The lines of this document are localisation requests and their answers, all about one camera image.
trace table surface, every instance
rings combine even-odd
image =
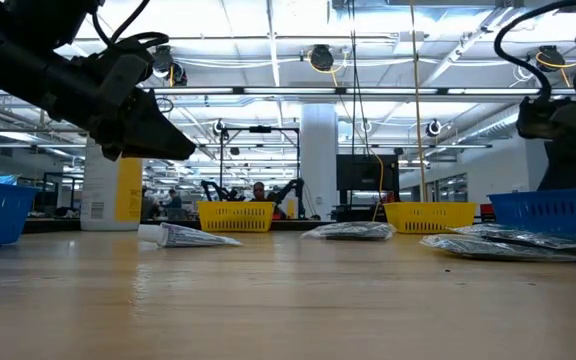
[[[157,249],[135,233],[0,249],[0,359],[572,359],[576,264],[388,242],[233,235]]]

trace yellow basket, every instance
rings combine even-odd
[[[391,203],[385,204],[386,217],[397,232],[438,234],[446,228],[472,225],[475,203]]]
[[[266,232],[270,230],[272,202],[199,201],[203,231]]]

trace computer monitor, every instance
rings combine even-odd
[[[399,192],[399,156],[380,155],[384,163],[383,191]],[[337,190],[378,191],[381,166],[375,156],[337,155]]]

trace ceiling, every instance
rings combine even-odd
[[[138,0],[108,0],[100,9],[99,17],[107,34],[112,33],[134,10]],[[349,38],[353,22],[349,20],[343,0],[157,0],[145,9],[128,28],[124,36],[159,31],[171,38],[175,61],[187,72],[189,87],[327,87],[334,86],[330,74],[314,71],[308,62],[308,52],[316,44],[330,46],[335,57],[336,81],[341,87],[353,86],[352,49]],[[527,79],[525,72],[501,59],[493,50],[493,41],[500,25],[526,11],[525,8],[494,8],[495,1],[471,1],[476,6],[453,6],[452,1],[421,1],[430,6],[417,7],[415,12],[415,33],[417,42],[411,36],[411,16],[407,6],[389,6],[385,0],[356,1],[354,28],[357,34],[357,71],[360,84],[368,87],[407,87],[415,86],[413,45],[417,46],[420,62],[418,76],[423,87],[446,88],[534,88],[538,84]],[[565,55],[568,63],[576,62],[576,13],[548,13],[537,19],[526,21],[510,32],[504,42],[504,49],[515,56],[526,57],[539,51],[539,46],[556,45]],[[72,45],[64,46],[57,53],[64,57],[88,56],[103,51],[105,46],[99,40],[90,19],[86,19],[77,39]],[[568,71],[572,78],[576,68]],[[559,72],[548,75],[555,87],[566,87]],[[151,78],[142,84],[144,88],[162,87],[167,84],[158,78]],[[227,126],[271,125],[298,127],[301,118],[301,104],[313,99],[295,96],[168,96],[176,107],[168,114],[171,122],[198,144],[214,141],[212,126],[222,119]],[[319,97],[317,102],[334,104],[340,120],[340,143],[350,141],[350,121],[352,114],[344,109],[337,96]],[[352,109],[352,97],[344,97],[345,105]],[[459,140],[460,134],[467,133],[494,114],[507,109],[520,101],[520,97],[497,97],[494,101],[483,99],[437,100],[423,99],[420,103],[422,124],[437,119],[444,125],[440,137],[424,138],[424,143],[440,143]],[[415,144],[417,109],[414,97],[389,98],[387,96],[368,97],[363,102],[363,110],[368,120],[369,142],[371,144]],[[41,116],[41,111],[23,101],[0,95],[0,111],[14,114],[16,121],[0,117],[0,126],[10,128],[43,127],[56,130],[74,131],[68,123],[52,122]],[[357,116],[361,117],[359,107]],[[468,138],[469,143],[490,143],[499,133],[487,136],[480,133]],[[80,134],[54,132],[41,134],[40,140],[46,144],[84,144],[86,139]],[[295,159],[296,151],[280,133],[242,133],[232,144],[269,143],[284,144],[277,149],[241,149],[241,155],[233,159]],[[14,139],[0,136],[0,142]],[[193,176],[201,177],[213,171],[217,164],[214,153],[217,149],[197,152],[184,163],[168,163],[173,168],[192,166]],[[378,149],[392,153],[391,148]],[[61,148],[63,154],[56,154],[68,160],[75,156],[85,157],[83,149]],[[446,159],[451,151],[442,153]],[[407,151],[406,158],[413,159],[415,152]],[[259,178],[287,181],[295,176],[290,164],[273,166],[273,169],[257,169]],[[187,171],[177,171],[184,175]],[[170,171],[149,170],[154,178],[170,177]],[[245,173],[236,173],[233,181],[239,181]]]

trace desk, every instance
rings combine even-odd
[[[234,236],[245,246],[25,235],[0,249],[0,359],[576,358],[576,264],[464,260],[406,235]]]

